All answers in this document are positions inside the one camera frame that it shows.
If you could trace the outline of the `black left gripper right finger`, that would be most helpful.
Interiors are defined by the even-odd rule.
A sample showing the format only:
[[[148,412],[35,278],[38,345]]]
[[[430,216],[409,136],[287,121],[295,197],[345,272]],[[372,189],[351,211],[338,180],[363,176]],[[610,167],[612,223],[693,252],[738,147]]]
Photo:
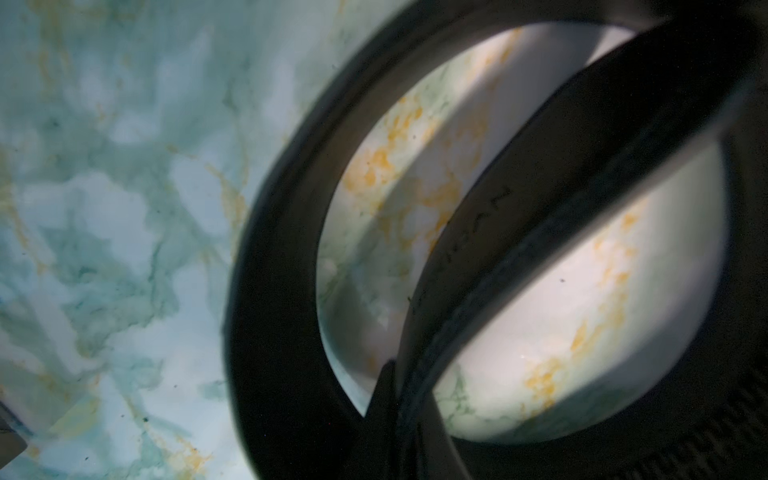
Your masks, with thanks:
[[[470,480],[471,475],[446,431],[437,402],[425,398],[415,440],[416,478]]]

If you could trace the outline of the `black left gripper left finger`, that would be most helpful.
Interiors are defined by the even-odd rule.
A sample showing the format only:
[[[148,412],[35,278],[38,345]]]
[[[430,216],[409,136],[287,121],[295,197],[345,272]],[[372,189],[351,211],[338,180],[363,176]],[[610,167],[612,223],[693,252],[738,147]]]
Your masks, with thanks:
[[[393,478],[396,419],[395,362],[391,360],[380,372],[362,426],[341,470],[342,479]]]

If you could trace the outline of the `black leather belt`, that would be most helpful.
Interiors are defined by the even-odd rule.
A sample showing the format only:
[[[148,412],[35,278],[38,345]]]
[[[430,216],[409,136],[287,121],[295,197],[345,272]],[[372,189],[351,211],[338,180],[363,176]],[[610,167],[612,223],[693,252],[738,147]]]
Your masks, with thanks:
[[[392,479],[416,478],[417,425],[449,363],[505,298],[712,140],[731,226],[704,329],[619,415],[531,446],[451,440],[471,479],[757,478],[767,464],[767,5],[763,1],[417,1],[346,65],[264,183],[225,335],[242,441],[265,479],[342,479],[365,414],[323,351],[317,250],[334,191],[388,108],[430,69],[529,24],[622,26],[632,40],[552,95],[448,222],[395,362]]]

